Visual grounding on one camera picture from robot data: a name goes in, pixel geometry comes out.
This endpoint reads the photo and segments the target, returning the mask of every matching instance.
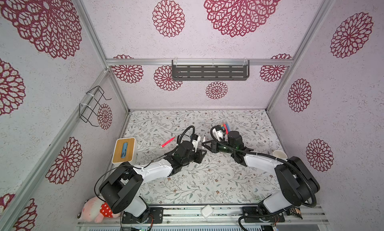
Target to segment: pink plush toy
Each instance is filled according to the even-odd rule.
[[[83,210],[77,215],[81,221],[101,223],[104,217],[117,218],[120,213],[114,214],[106,202],[99,200],[98,197],[88,200],[83,207]]]

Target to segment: table surface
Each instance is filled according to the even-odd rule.
[[[282,149],[264,110],[133,111],[130,115],[125,137],[137,139],[137,164],[172,150],[176,139],[164,148],[161,145],[189,125],[208,141],[210,128],[223,121],[239,131],[245,146],[255,152]],[[270,173],[244,167],[228,153],[208,151],[201,164],[192,162],[173,176],[143,184],[139,194],[149,204],[258,203],[278,190]]]

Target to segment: black cable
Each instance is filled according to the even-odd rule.
[[[177,144],[179,145],[181,143],[181,140],[183,139],[185,133],[192,128],[192,134],[195,134],[195,127],[193,125],[188,126],[184,132],[180,135],[180,139],[177,140]]]
[[[110,170],[108,170],[107,172],[105,172],[102,176],[100,176],[100,178],[96,181],[95,186],[93,187],[93,191],[94,191],[96,197],[98,197],[99,200],[101,200],[101,201],[103,201],[103,202],[106,202],[105,200],[103,200],[102,198],[100,198],[100,197],[96,194],[96,185],[97,185],[97,183],[99,182],[99,180],[100,180],[102,177],[104,177],[104,175],[108,174],[108,172],[110,172],[110,171],[112,171],[112,170],[114,170],[114,169],[117,169],[117,168],[119,168],[119,167],[122,167],[122,166],[130,166],[130,167],[133,167],[132,165],[124,164],[124,165],[121,165],[121,166],[118,166],[118,167],[115,167],[115,168],[111,168]]]
[[[283,160],[283,159],[280,159],[280,158],[276,158],[274,156],[271,156],[269,154],[265,154],[265,153],[255,153],[255,152],[247,152],[247,151],[243,151],[243,150],[239,150],[239,149],[235,149],[235,148],[232,148],[220,141],[218,141],[218,139],[213,135],[213,130],[215,128],[218,128],[219,126],[214,126],[211,128],[210,130],[210,134],[212,136],[212,138],[214,139],[214,141],[216,141],[217,143],[219,143],[221,146],[225,147],[225,148],[229,148],[229,149],[232,149],[232,150],[235,150],[235,151],[238,151],[238,152],[242,152],[242,153],[247,153],[247,154],[253,154],[253,155],[260,155],[260,156],[264,156],[264,157],[267,157],[267,158],[270,158],[270,159],[274,159],[276,161],[279,161],[279,162],[282,162],[285,166],[289,167],[302,181],[303,183],[305,184],[308,192],[310,193],[310,196],[311,196],[311,200],[312,200],[312,203],[309,204],[309,203],[306,203],[306,202],[303,202],[303,205],[304,206],[307,206],[307,207],[310,207],[310,208],[313,208],[316,206],[317,204],[317,201],[316,201],[316,196],[314,195],[314,192],[312,190],[312,187],[310,186],[308,180],[304,177],[304,175],[291,163]]]
[[[120,213],[120,227],[121,227],[121,231],[124,231],[124,229],[122,228],[122,225],[121,225],[121,213]]]
[[[276,211],[276,212],[273,212],[273,213],[269,213],[269,214],[241,216],[241,217],[238,219],[238,223],[239,223],[239,225],[240,225],[240,227],[241,227],[242,230],[244,230],[244,231],[248,231],[248,230],[241,224],[241,220],[242,220],[242,219],[245,219],[245,218],[264,218],[264,217],[268,217],[268,216],[272,216],[272,215],[276,215],[276,214],[282,213],[283,211],[285,211],[285,209],[280,209],[279,211]]]

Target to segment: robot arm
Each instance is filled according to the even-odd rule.
[[[138,222],[144,222],[149,215],[149,207],[141,197],[136,196],[141,184],[172,176],[190,162],[201,163],[207,152],[197,149],[199,141],[200,136],[193,133],[191,141],[185,140],[179,143],[166,157],[144,168],[137,168],[129,162],[123,162],[100,185],[100,194],[103,195],[113,213],[125,211],[135,216]]]
[[[243,166],[255,167],[277,176],[281,190],[258,204],[259,215],[268,215],[292,205],[300,206],[304,204],[311,195],[307,185],[303,182],[303,178],[314,194],[319,191],[319,183],[298,157],[287,159],[286,163],[289,163],[289,166],[287,166],[275,157],[252,152],[253,149],[244,146],[242,137],[237,131],[228,132],[227,142],[220,138],[222,135],[218,134],[218,132],[222,132],[221,128],[213,127],[211,129],[213,140],[202,143],[202,146],[213,153],[230,153],[231,157]]]

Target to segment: white cup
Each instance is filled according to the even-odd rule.
[[[272,155],[276,158],[281,158],[281,159],[287,159],[288,156],[286,153],[284,153],[284,151],[282,150],[275,150]]]

